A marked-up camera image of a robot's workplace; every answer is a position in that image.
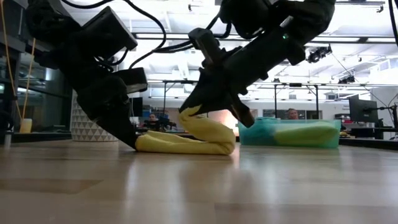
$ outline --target yellow cloth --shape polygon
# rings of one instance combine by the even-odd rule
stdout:
[[[187,108],[178,119],[185,130],[202,141],[175,134],[148,131],[139,136],[136,149],[139,152],[163,152],[180,154],[229,155],[235,148],[235,135],[231,129],[208,118],[191,116],[200,106]]]

